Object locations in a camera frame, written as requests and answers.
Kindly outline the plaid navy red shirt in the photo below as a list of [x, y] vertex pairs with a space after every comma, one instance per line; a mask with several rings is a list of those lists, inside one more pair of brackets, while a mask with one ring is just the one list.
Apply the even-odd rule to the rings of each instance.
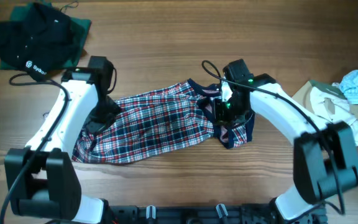
[[255, 114], [233, 127], [214, 123], [218, 84], [201, 86], [192, 79], [173, 86], [121, 98], [116, 121], [99, 134], [83, 128], [72, 160], [90, 164], [129, 164], [216, 138], [233, 149], [252, 140]]

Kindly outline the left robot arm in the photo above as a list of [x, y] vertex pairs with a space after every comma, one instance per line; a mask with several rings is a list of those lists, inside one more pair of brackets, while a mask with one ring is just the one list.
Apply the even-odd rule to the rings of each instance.
[[92, 56], [87, 67], [68, 68], [46, 120], [22, 149], [11, 148], [4, 158], [8, 193], [0, 211], [47, 218], [51, 223], [112, 223], [108, 201], [83, 195], [71, 162], [79, 133], [98, 134], [110, 127], [121, 108], [109, 97], [117, 71], [102, 56]]

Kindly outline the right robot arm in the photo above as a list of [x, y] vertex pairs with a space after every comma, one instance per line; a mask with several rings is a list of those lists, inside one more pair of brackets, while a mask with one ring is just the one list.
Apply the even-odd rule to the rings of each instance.
[[327, 223], [328, 207], [344, 215], [344, 192], [358, 187], [358, 152], [351, 127], [329, 123], [289, 97], [270, 75], [250, 73], [243, 59], [212, 73], [221, 100], [214, 121], [231, 127], [249, 113], [269, 120], [293, 145], [293, 185], [268, 204], [216, 206], [220, 223]]

